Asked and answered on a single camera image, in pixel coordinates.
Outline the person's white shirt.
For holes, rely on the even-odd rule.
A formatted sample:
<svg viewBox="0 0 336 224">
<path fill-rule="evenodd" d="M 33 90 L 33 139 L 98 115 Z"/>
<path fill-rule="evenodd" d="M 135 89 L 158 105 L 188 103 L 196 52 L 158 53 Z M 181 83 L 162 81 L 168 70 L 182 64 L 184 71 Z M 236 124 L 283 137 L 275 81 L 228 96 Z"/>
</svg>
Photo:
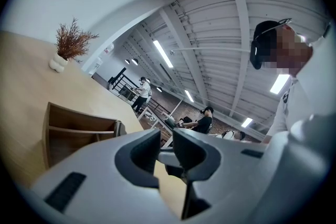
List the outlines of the person's white shirt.
<svg viewBox="0 0 336 224">
<path fill-rule="evenodd" d="M 296 122 L 313 114 L 336 113 L 336 31 L 330 30 L 310 48 L 312 57 L 281 97 L 263 143 L 268 144 L 274 135 L 289 131 Z"/>
</svg>

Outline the black stair railing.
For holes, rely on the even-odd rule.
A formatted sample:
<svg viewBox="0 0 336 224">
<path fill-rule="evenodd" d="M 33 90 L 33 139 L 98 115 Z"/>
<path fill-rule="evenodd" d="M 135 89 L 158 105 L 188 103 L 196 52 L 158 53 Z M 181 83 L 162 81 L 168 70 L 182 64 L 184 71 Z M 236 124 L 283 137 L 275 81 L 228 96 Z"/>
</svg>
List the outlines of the black stair railing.
<svg viewBox="0 0 336 224">
<path fill-rule="evenodd" d="M 134 87 L 132 81 L 125 75 L 125 71 L 126 68 L 122 68 L 122 70 L 115 77 L 111 77 L 109 79 L 109 91 L 116 91 L 118 94 L 120 94 L 125 90 L 130 91 Z"/>
</svg>

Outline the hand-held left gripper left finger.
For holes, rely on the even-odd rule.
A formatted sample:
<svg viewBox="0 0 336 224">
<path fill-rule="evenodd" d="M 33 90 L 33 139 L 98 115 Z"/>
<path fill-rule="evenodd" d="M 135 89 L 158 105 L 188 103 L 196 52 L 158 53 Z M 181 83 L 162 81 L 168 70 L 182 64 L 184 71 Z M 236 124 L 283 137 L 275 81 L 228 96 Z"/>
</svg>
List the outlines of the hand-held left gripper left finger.
<svg viewBox="0 0 336 224">
<path fill-rule="evenodd" d="M 147 130 L 87 145 L 32 186 L 56 224 L 173 224 L 154 176 L 160 132 Z"/>
</svg>

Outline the dried plant in white vase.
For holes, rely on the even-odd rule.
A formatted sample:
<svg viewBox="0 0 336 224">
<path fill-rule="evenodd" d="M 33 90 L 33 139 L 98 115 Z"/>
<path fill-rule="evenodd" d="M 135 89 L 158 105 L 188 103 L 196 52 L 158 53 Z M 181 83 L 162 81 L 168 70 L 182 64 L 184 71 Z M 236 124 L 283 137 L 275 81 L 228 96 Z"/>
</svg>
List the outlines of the dried plant in white vase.
<svg viewBox="0 0 336 224">
<path fill-rule="evenodd" d="M 70 24 L 60 23 L 56 31 L 56 52 L 49 67 L 57 73 L 62 73 L 69 61 L 78 62 L 78 57 L 87 55 L 90 41 L 99 37 L 99 34 L 84 31 L 77 21 L 73 18 Z"/>
</svg>

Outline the light wooden desk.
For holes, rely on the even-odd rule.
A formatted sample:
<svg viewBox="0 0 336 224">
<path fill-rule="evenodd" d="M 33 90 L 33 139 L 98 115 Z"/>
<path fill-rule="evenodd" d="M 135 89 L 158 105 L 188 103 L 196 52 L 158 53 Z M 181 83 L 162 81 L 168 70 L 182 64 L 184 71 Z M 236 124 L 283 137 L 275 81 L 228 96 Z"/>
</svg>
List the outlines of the light wooden desk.
<svg viewBox="0 0 336 224">
<path fill-rule="evenodd" d="M 48 63 L 53 44 L 0 31 L 0 155 L 15 183 L 29 187 L 45 171 L 43 122 L 48 103 L 120 120 L 142 130 L 131 107 L 72 61 L 62 73 Z"/>
</svg>

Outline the wooden organizer box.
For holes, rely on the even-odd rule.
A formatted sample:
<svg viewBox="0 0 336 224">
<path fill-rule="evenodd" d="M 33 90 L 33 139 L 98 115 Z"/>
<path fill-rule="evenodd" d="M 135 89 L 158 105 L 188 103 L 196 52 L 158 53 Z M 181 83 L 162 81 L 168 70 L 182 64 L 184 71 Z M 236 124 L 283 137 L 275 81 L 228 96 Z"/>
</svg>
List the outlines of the wooden organizer box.
<svg viewBox="0 0 336 224">
<path fill-rule="evenodd" d="M 42 134 L 45 166 L 49 169 L 87 145 L 126 133 L 119 120 L 85 114 L 49 102 Z"/>
</svg>

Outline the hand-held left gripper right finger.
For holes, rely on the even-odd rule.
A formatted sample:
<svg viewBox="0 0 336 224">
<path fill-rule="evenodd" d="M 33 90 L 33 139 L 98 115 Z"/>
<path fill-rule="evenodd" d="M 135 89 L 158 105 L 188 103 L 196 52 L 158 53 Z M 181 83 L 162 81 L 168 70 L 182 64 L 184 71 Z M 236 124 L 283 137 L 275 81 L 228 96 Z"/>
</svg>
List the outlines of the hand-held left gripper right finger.
<svg viewBox="0 0 336 224">
<path fill-rule="evenodd" d="M 275 146 L 173 130 L 174 154 L 186 172 L 182 220 L 196 224 L 271 224 L 265 201 L 275 173 Z"/>
</svg>

